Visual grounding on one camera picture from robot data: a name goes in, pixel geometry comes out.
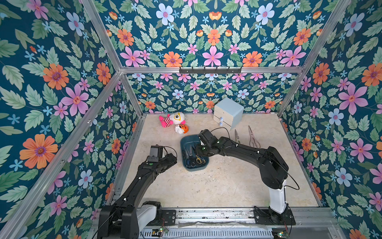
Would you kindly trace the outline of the teal plastic storage box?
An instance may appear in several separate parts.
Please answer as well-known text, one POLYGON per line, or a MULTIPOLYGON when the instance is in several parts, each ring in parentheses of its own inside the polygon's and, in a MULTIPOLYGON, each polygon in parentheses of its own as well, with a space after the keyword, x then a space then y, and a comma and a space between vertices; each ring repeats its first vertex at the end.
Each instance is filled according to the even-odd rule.
POLYGON ((197 146, 200 145, 197 134, 185 136, 181 139, 182 164, 187 171, 203 170, 207 167, 210 159, 197 154, 197 146))

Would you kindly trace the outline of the large black scissors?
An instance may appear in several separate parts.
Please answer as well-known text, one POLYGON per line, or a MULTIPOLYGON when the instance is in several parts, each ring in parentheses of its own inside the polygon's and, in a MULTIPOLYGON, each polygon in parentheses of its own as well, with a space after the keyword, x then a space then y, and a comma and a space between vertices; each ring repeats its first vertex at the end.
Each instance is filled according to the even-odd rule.
POLYGON ((194 146, 191 146, 190 147, 190 150, 189 150, 189 160, 190 160, 190 166, 191 168, 194 168, 196 167, 196 161, 195 161, 195 153, 194 153, 194 149, 195 147, 194 146))

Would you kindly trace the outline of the yellow handled scissors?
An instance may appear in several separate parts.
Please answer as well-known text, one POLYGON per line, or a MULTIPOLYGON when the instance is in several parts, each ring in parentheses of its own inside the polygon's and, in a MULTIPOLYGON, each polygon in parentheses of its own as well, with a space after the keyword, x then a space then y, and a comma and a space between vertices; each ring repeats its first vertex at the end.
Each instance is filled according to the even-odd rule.
POLYGON ((194 149, 194 153, 195 153, 195 161, 196 161, 196 165, 205 165, 205 164, 206 164, 206 160, 200 158, 200 157, 197 155, 197 152, 196 152, 195 149, 194 149))

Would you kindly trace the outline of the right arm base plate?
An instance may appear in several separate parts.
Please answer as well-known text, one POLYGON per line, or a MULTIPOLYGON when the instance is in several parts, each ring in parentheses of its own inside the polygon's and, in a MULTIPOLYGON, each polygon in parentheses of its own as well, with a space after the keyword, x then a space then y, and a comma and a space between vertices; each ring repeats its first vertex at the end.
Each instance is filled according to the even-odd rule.
POLYGON ((286 209, 281 214, 278 214, 276 211, 273 211, 270 207, 267 209, 261 209, 256 206, 254 207, 253 213, 256 224, 271 226, 296 225, 294 215, 288 204, 286 204, 286 209))

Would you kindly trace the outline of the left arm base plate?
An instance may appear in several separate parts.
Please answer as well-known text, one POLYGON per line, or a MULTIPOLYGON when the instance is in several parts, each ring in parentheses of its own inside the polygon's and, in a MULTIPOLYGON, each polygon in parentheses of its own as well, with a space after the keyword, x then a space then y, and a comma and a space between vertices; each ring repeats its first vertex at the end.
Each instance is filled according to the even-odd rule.
POLYGON ((157 210, 154 207, 139 208, 137 210, 139 228, 175 225, 176 213, 176 210, 157 210))

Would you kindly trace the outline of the beige handled kitchen scissors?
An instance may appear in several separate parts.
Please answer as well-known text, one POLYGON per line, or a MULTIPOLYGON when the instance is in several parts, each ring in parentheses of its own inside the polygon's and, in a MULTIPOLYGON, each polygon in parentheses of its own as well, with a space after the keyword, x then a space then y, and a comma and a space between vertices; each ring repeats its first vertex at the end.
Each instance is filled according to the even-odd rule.
POLYGON ((250 137, 250 140, 249 140, 249 145, 251 147, 254 147, 254 148, 260 148, 261 145, 260 143, 258 142, 258 140, 255 138, 253 132, 252 132, 252 129, 250 126, 248 126, 248 131, 249 131, 249 137, 250 137))

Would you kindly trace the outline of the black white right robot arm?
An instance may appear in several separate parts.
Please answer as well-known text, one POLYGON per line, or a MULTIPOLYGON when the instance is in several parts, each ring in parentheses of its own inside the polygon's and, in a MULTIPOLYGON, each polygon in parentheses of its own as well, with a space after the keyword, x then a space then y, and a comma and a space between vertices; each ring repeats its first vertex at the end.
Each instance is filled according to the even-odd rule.
POLYGON ((287 208, 285 186, 288 177, 288 165, 274 147, 254 148, 237 143, 228 137, 215 137, 211 131, 204 129, 198 134, 200 144, 196 154, 212 157, 215 155, 241 159, 259 168, 262 182, 270 194, 269 209, 281 215, 287 208))

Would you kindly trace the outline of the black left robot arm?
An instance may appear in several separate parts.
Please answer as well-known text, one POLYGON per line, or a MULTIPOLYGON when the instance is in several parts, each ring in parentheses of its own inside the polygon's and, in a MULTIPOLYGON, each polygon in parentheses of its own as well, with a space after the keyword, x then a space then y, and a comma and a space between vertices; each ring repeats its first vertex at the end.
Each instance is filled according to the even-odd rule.
POLYGON ((136 176, 128 188, 113 204, 101 210, 93 239, 109 237, 111 229, 118 225, 122 239, 138 239, 141 231, 157 218, 157 211, 161 210, 159 202, 148 202, 141 208, 139 204, 157 176, 177 163, 178 154, 169 153, 167 148, 151 146, 149 155, 138 166, 136 176))

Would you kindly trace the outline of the grey handled scissors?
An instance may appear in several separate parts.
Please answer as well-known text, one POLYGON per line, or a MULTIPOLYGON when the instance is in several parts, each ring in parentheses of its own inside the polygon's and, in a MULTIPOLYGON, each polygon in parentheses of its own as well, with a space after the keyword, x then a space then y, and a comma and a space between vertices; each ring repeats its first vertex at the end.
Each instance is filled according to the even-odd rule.
POLYGON ((235 141, 237 143, 240 143, 240 137, 239 137, 238 131, 236 129, 234 130, 234 133, 235 133, 235 141))

